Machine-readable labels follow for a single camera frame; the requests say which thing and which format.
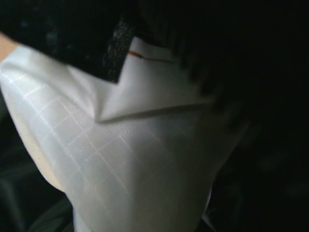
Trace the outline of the grey cloth pouch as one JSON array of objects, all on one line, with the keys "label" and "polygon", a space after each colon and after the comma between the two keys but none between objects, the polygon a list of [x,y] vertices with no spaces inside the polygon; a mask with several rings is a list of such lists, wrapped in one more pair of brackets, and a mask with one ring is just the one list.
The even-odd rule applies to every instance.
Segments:
[{"label": "grey cloth pouch", "polygon": [[228,131],[168,50],[134,38],[117,84],[0,40],[0,88],[78,232],[192,232],[247,126]]}]

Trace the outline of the black backpack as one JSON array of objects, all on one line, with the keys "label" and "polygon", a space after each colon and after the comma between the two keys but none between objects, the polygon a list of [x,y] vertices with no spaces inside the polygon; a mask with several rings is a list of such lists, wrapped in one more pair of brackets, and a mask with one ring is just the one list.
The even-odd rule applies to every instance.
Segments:
[{"label": "black backpack", "polygon": [[309,229],[309,3],[306,0],[3,0],[0,30],[117,83],[133,37],[171,50],[200,96],[222,87],[235,129],[251,122],[215,181],[221,232]]}]

